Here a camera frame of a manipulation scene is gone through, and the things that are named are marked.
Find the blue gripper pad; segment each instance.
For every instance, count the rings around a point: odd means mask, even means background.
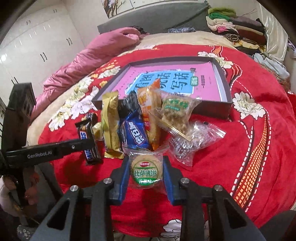
[[[186,193],[179,187],[179,181],[183,177],[181,171],[173,168],[168,157],[163,157],[163,182],[168,200],[173,206],[182,205],[186,199]]]
[[[128,180],[130,176],[130,167],[128,157],[122,161],[121,167],[112,171],[110,177],[114,181],[114,187],[109,192],[109,200],[112,205],[119,206],[126,197],[128,189]]]

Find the white wall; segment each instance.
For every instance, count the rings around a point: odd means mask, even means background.
[[[108,21],[101,0],[64,0],[84,46],[99,34],[97,26]]]

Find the painting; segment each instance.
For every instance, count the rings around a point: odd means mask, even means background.
[[[133,8],[129,0],[101,0],[101,2],[108,18]]]

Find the pink blanket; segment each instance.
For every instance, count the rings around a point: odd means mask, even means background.
[[[136,45],[140,32],[135,28],[120,28],[98,35],[68,65],[62,66],[43,85],[43,92],[36,98],[31,121],[42,113],[51,102],[83,77],[107,63],[125,49]]]

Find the gray headboard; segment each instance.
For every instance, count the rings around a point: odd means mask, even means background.
[[[196,30],[210,32],[206,15],[208,3],[164,2],[111,18],[98,26],[100,33],[111,30],[139,26],[150,34],[167,33],[169,28],[194,27]]]

